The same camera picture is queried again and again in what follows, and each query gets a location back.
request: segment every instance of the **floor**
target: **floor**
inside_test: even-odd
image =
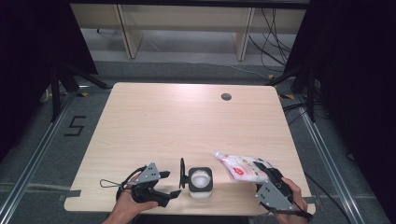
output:
[[[126,58],[125,48],[121,41],[119,31],[115,30],[81,30],[87,41],[92,57],[97,63],[99,75],[104,75],[110,81],[115,81],[107,77],[106,71],[102,69],[104,64],[123,63],[125,64],[159,64],[155,68],[162,69],[163,63],[190,65],[197,64],[205,69],[224,68],[241,73],[240,76],[254,76],[263,81],[268,80],[268,72],[278,76],[282,70],[280,63],[269,56],[262,56],[261,52],[255,48],[252,42],[247,45],[245,60],[238,62],[233,46],[233,38],[228,33],[208,33],[208,32],[173,32],[173,31],[147,31],[139,47],[135,59]],[[251,35],[252,39],[261,46],[264,43],[262,34]],[[295,35],[279,35],[278,38],[283,44],[292,47]],[[279,53],[279,48],[268,46],[267,52],[283,62]],[[269,67],[267,73],[257,70],[257,67]],[[287,80],[279,85],[278,93],[285,97],[281,99],[282,105],[292,105],[303,101],[303,96],[293,96],[288,99],[290,93],[289,86],[292,80]],[[89,144],[90,137],[100,118],[101,110],[92,111],[89,108],[96,106],[103,108],[109,91],[97,90],[96,88],[83,89],[90,93],[91,102],[84,100],[84,97],[76,97],[70,103],[69,114],[90,114],[90,120],[84,124],[87,135],[83,135],[79,142],[68,145],[64,141],[64,130],[67,130],[69,122],[60,121],[59,128],[51,127],[51,103],[43,104],[36,112],[35,119],[30,124],[30,129],[26,130],[25,137],[21,140],[17,148],[10,151],[7,158],[0,164],[0,200],[4,202],[8,199],[8,194],[12,192],[14,183],[21,182],[21,174],[29,172],[30,158],[35,155],[38,146],[46,147],[46,143],[38,136],[45,136],[47,132],[56,133],[47,142],[51,147],[45,149],[41,159],[36,166],[31,169],[33,177],[25,183],[24,191],[19,198],[17,207],[11,209],[13,216],[4,223],[93,223],[101,222],[106,218],[103,214],[69,214],[63,209],[63,201],[68,191],[70,183],[73,181],[73,174],[77,171],[78,163],[84,155],[84,148]],[[376,201],[370,187],[365,183],[359,167],[346,156],[347,149],[340,136],[337,135],[336,128],[328,119],[328,115],[323,108],[316,110],[317,122],[310,123],[309,118],[302,109],[294,109],[287,115],[290,124],[290,131],[293,136],[296,148],[300,155],[300,160],[305,171],[310,176],[314,176],[314,181],[320,182],[329,195],[324,193],[313,181],[308,179],[311,192],[318,197],[317,213],[312,223],[348,223],[343,217],[329,196],[335,199],[341,207],[346,210],[351,223],[390,223],[383,213],[380,205]],[[323,141],[313,140],[313,136],[322,136]],[[67,153],[70,147],[78,145],[82,150],[77,150],[73,154]],[[252,217],[250,223],[275,223],[273,217],[262,216]]]

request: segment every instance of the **black cable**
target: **black cable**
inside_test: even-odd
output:
[[[330,194],[316,181],[314,180],[314,178],[312,178],[312,176],[310,176],[309,174],[307,174],[304,171],[304,174],[306,175],[306,177],[308,177],[314,184],[316,184],[318,186],[318,188],[320,188],[324,194],[326,194],[326,196],[337,206],[337,208],[341,211],[341,213],[344,215],[344,217],[346,218],[346,221],[348,223],[352,223],[346,213],[346,211],[344,211],[344,209],[340,206],[340,204],[338,204],[338,202],[335,201],[335,199],[330,196]]]
[[[266,69],[268,69],[270,71],[273,71],[273,72],[281,72],[281,73],[283,73],[283,70],[281,71],[281,70],[272,69],[272,68],[268,67],[267,65],[265,65],[265,63],[263,61],[262,53],[260,54],[260,57],[261,57],[261,61],[262,61],[262,66],[264,66]]]
[[[297,216],[297,217],[304,217],[304,218],[306,218],[306,220],[308,222],[310,222],[314,216],[312,216],[312,214],[310,214],[308,212],[305,212],[303,209],[301,209],[301,207],[297,203],[295,203],[295,204],[297,205],[297,207],[300,208],[301,211],[298,211],[298,210],[295,210],[295,211],[274,210],[274,211],[272,211],[272,213],[273,214],[285,214],[285,215],[294,215],[294,216]]]
[[[265,51],[263,48],[260,48],[259,45],[256,44],[256,42],[254,42],[254,40],[251,38],[251,36],[249,35],[248,38],[251,40],[251,42],[254,44],[254,46],[256,46],[256,48],[261,51],[262,53],[266,54],[268,57],[272,58],[274,61],[276,61],[277,63],[280,63],[282,66],[285,66],[284,63],[282,63],[280,60],[278,60],[277,58],[275,58],[274,56],[272,56],[270,53],[268,53],[267,51]]]
[[[292,120],[291,122],[289,122],[288,125],[291,125],[294,121],[297,120],[297,118],[299,118],[300,116],[302,116],[302,115],[305,114],[306,112],[308,112],[308,111],[305,110],[303,113],[299,114],[296,118],[294,118],[294,120]]]
[[[290,111],[291,111],[291,109],[288,110],[288,112],[285,113],[285,117],[289,114]]]
[[[292,110],[294,108],[297,108],[299,106],[305,106],[305,105],[306,105],[306,103],[299,103],[299,104],[295,104],[295,105],[287,105],[287,106],[283,107],[283,112],[286,112],[288,110],[290,111],[290,110]]]
[[[286,54],[284,53],[284,50],[286,50],[286,51],[291,51],[291,49],[290,49],[289,47],[287,47],[286,45],[284,45],[284,44],[279,40],[279,38],[277,37],[277,31],[276,31],[276,9],[273,8],[273,21],[272,21],[271,25],[270,25],[269,21],[267,20],[267,17],[265,16],[265,13],[264,13],[263,9],[262,9],[262,15],[264,16],[265,22],[267,23],[267,26],[268,26],[268,29],[269,29],[269,33],[268,33],[268,36],[267,36],[267,37],[265,37],[265,35],[262,34],[262,35],[264,36],[264,38],[265,38],[265,43],[268,42],[268,43],[270,43],[272,46],[278,48],[278,49],[279,49],[279,53],[280,53],[280,55],[281,55],[281,57],[282,57],[283,62],[286,63],[286,62],[285,62],[285,59],[287,60],[288,57],[287,57]],[[268,37],[269,37],[270,35],[272,35],[272,36],[274,37],[274,39],[275,39],[277,45],[273,44],[271,41],[268,40]]]
[[[275,17],[276,17],[276,8],[273,8],[273,20],[274,20],[274,30],[275,30],[275,35],[274,35],[274,39],[276,40],[277,44],[280,46],[282,45],[283,47],[285,47],[287,50],[291,50],[288,46],[286,46],[285,44],[282,43],[282,41],[279,40],[279,38],[277,37],[277,30],[276,30],[276,22],[275,22]]]

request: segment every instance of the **hand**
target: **hand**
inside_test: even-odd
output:
[[[110,216],[103,222],[103,224],[125,224],[130,222],[135,216],[145,210],[149,210],[158,206],[157,202],[137,203],[132,198],[130,189],[125,189],[119,199],[114,205]]]
[[[293,203],[298,206],[294,206],[295,210],[303,209],[305,212],[308,209],[308,204],[303,199],[301,194],[301,189],[292,180],[282,177],[282,180],[289,185],[291,191],[293,192]],[[298,217],[295,215],[285,215],[285,214],[275,214],[276,220],[280,224],[306,224],[308,220],[305,217]]]

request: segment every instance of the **snack bag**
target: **snack bag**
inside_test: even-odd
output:
[[[268,175],[259,169],[254,161],[262,163],[266,168],[273,168],[269,162],[259,158],[223,155],[220,152],[215,152],[213,155],[226,167],[231,180],[235,181],[263,183],[269,180]]]

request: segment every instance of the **gray floor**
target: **gray floor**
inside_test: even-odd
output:
[[[82,30],[92,57],[99,70],[99,78],[113,84],[118,81],[141,82],[189,82],[219,83],[241,85],[263,85],[273,72],[262,66],[282,69],[279,63],[269,57],[261,57],[259,51],[249,42],[247,55],[243,62],[236,60],[233,38],[227,33],[206,32],[146,32],[137,56],[126,58],[120,32],[101,30]],[[260,34],[252,35],[257,43],[263,43]],[[292,46],[294,35],[281,35],[279,38],[287,46]],[[266,49],[279,60],[276,48]],[[81,86],[91,86],[85,80],[78,80]],[[289,94],[292,79],[279,84],[279,94]],[[81,88],[88,93],[86,97],[76,97],[71,102],[60,127],[51,140],[19,206],[9,223],[100,223],[106,213],[69,213],[64,210],[64,195],[70,188],[82,161],[85,149],[90,142],[94,128],[105,106],[109,90],[96,87]],[[293,99],[281,99],[283,106],[296,104]],[[326,111],[315,107],[317,126],[327,148],[348,189],[352,192],[365,223],[390,223],[378,204],[370,187],[365,182],[356,163],[346,157],[347,147],[336,128],[332,125]],[[300,156],[304,170],[310,174],[326,191],[341,204],[340,197],[318,153],[312,136],[304,123],[304,115],[299,109],[287,114],[290,132]],[[66,133],[75,130],[68,125],[74,116],[84,126],[79,137],[68,137]],[[28,125],[21,142],[12,148],[0,164],[0,200],[3,201],[23,172],[35,148],[50,126],[51,101],[43,103]],[[339,209],[317,185],[308,180],[311,192],[317,195],[318,205],[312,223],[347,223]],[[250,223],[276,223],[274,218],[252,217]]]

